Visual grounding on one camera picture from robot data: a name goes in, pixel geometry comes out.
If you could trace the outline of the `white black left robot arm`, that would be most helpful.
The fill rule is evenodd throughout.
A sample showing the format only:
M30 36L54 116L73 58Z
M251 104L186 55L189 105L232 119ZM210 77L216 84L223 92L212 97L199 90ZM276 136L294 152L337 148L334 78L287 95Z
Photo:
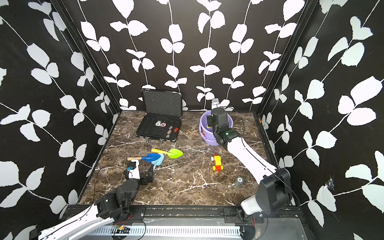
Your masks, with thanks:
M138 214L132 205L140 186L154 181L154 166L140 175L140 179L127 179L82 212L60 224L38 231L30 231L30 240L78 240L107 224L119 224Z

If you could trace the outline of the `light blue toy shovel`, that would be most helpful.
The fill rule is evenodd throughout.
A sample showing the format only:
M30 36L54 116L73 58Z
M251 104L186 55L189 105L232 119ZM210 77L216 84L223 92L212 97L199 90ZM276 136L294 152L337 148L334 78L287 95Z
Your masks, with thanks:
M157 158L154 161L151 161L153 165L153 170L155 170L156 167L160 166L163 163L164 158L165 158L164 154L158 154Z

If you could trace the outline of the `green toy trowel yellow handle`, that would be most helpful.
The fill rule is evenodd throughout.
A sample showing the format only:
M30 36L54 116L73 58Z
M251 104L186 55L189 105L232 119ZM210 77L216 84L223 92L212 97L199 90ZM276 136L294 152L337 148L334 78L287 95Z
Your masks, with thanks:
M157 154L164 154L167 155L170 159L177 159L181 157L184 153L178 149L171 149L168 152L159 150L159 149L151 149L152 153L157 153Z

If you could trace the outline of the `purple plastic bucket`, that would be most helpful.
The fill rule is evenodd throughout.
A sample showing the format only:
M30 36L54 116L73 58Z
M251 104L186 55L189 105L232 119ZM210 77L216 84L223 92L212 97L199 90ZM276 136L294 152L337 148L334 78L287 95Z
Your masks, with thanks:
M204 141L211 146L223 146L226 150L228 149L228 143L234 138L240 136L240 134L232 128L233 121L228 115L228 122L230 129L225 132L213 132L210 127L207 126L207 116L211 111L206 111L200 119L199 130Z

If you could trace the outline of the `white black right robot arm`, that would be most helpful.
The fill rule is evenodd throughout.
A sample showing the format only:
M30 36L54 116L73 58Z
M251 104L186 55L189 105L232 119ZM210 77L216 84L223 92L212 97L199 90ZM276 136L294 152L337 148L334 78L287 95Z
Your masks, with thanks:
M217 143L240 160L259 185L253 196L240 203L239 211L243 215L271 214L293 199L289 171L277 169L254 151L241 134L230 127L223 108L212 109L207 121Z

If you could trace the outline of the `blue trowel wooden handle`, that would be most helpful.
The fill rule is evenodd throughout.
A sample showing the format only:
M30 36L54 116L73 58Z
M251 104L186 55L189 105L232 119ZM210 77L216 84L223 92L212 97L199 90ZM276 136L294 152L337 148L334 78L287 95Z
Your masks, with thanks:
M132 160L145 160L146 162L154 162L164 159L164 154L157 154L157 153L152 153L152 154L147 154L144 157L129 157L127 158L128 161Z

